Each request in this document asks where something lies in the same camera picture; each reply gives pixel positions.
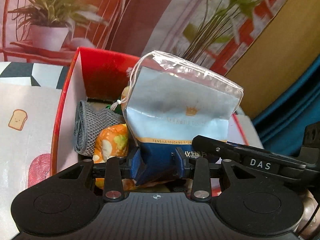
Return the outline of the orange floral soft pack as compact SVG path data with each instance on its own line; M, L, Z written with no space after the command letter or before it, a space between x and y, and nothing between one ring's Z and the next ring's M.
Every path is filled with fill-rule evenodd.
M93 152L95 164L105 163L108 159L125 158L129 152L129 133L126 124L113 125L103 129L98 135Z

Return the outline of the blue cotton pad bag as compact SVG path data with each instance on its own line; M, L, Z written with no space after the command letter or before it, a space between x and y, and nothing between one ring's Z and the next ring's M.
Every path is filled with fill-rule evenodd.
M236 83L178 56L154 50L141 57L128 91L117 101L140 147L143 162L135 170L136 183L172 168L176 148L193 153L197 135L226 141L243 95Z

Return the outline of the grey towel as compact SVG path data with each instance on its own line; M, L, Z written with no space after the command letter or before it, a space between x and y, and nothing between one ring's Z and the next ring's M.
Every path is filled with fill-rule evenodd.
M85 100L79 101L76 107L74 125L75 152L92 157L95 141L100 132L113 125L124 123L121 114L115 113L106 106L97 108Z

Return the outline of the printed living room backdrop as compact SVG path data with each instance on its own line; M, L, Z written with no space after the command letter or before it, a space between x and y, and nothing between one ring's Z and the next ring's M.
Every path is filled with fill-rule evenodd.
M68 64L78 47L135 56L162 50L227 74L287 0L84 0L105 23L70 24L35 46L26 15L33 0L1 0L1 60Z

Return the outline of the red strawberry cardboard box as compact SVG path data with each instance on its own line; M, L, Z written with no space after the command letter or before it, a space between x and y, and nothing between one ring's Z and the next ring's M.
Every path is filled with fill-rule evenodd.
M63 84L58 104L52 144L52 174L70 167L79 160L80 154L74 149L75 113L79 101L85 100L97 108L106 106L124 118L122 107L117 104L117 101L128 91L131 72L140 58L102 49L79 48L77 50L75 60ZM127 130L130 152L134 147L140 147L135 143L128 126ZM184 150L183 152L189 157L204 157L204 153L196 150L193 153L187 153ZM131 191L153 187L173 181L175 178L174 165L157 178L141 185L138 185L134 179L124 179L124 189Z

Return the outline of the cartoon print table cloth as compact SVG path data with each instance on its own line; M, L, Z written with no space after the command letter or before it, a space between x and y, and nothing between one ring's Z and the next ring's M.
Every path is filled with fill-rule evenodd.
M50 174L65 66L1 62L1 239L17 233L11 203Z

